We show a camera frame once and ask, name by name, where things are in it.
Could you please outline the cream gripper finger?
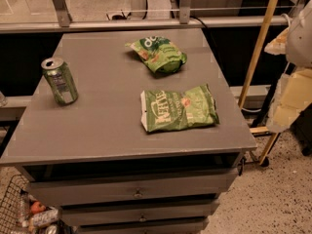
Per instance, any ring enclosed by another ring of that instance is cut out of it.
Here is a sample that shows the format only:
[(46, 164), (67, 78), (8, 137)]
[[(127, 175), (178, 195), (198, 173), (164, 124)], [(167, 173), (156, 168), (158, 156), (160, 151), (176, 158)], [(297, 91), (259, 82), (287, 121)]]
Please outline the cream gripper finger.
[(299, 114), (312, 103), (312, 69), (298, 67), (283, 74), (270, 105), (266, 127), (272, 133), (288, 129)]

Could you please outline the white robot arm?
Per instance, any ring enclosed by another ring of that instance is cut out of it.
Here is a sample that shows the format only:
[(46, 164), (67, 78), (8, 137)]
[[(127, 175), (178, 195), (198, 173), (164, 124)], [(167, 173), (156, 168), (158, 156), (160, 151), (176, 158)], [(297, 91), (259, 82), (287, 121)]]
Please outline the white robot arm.
[(281, 133), (312, 103), (312, 1), (264, 51), (285, 55), (295, 66), (291, 75), (281, 75), (268, 112), (266, 127)]

